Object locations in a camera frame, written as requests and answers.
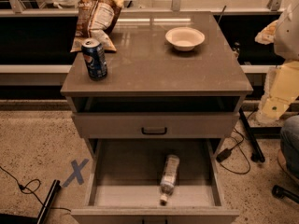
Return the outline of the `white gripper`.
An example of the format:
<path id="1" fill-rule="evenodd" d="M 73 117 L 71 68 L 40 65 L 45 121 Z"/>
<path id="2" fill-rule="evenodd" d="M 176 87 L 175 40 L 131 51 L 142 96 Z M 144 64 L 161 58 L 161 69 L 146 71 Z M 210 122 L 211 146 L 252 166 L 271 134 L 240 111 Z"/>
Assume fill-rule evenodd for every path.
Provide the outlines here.
<path id="1" fill-rule="evenodd" d="M 298 23 L 273 21 L 256 35 L 255 41 L 264 45 L 273 43 L 275 53 L 285 59 L 280 67 L 268 69 L 256 115 L 259 122 L 271 123 L 279 120 L 299 96 Z"/>

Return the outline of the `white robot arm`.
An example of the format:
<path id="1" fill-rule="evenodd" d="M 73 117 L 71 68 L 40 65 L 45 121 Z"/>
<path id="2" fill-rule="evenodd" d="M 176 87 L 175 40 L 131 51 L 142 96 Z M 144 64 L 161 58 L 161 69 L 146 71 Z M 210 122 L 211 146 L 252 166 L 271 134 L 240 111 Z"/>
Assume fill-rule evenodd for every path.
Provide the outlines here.
<path id="1" fill-rule="evenodd" d="M 299 97 L 299 0 L 293 0 L 276 21 L 256 35 L 255 41 L 273 43 L 276 55 L 284 59 L 283 65 L 268 70 L 256 115 L 259 122 L 271 123 Z"/>

